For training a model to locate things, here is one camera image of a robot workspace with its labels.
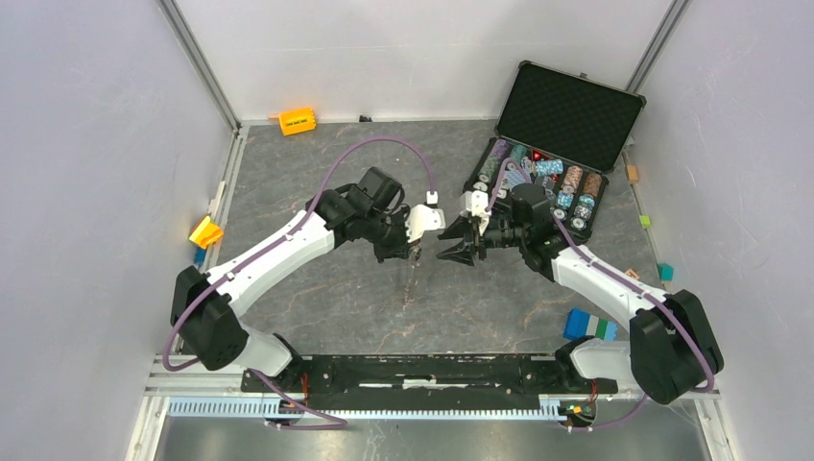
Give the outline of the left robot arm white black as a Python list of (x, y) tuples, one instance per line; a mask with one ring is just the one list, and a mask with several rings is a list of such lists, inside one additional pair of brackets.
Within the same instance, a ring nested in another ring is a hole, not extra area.
[(175, 281), (173, 336), (208, 371), (237, 364), (264, 374), (278, 391), (294, 389), (301, 366), (293, 348), (277, 334), (249, 328), (242, 316), (301, 266), (348, 241), (372, 243), (379, 262), (408, 258), (410, 208), (403, 200), (402, 184), (371, 167), (359, 182), (313, 198), (283, 228), (234, 259), (207, 272), (184, 268)]

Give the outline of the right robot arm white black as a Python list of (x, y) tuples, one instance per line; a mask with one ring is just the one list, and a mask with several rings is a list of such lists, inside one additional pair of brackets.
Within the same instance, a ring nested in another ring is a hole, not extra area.
[(660, 404), (714, 389), (724, 359), (696, 295), (632, 279), (578, 244), (542, 187), (518, 185), (508, 199), (509, 211), (491, 218), (488, 195), (466, 192), (461, 213), (440, 235), (454, 244), (438, 257), (472, 266), (490, 249), (516, 248), (530, 270), (583, 296), (627, 331), (625, 341), (585, 334), (557, 350), (554, 377), (562, 389), (612, 379), (635, 384)]

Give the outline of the large metal disc keyring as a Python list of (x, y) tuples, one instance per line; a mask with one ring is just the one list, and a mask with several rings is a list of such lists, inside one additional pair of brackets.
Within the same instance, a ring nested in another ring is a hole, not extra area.
[(415, 301), (417, 286), (417, 269), (419, 267), (420, 253), (411, 254), (407, 259), (406, 280), (403, 290), (402, 309), (406, 310)]

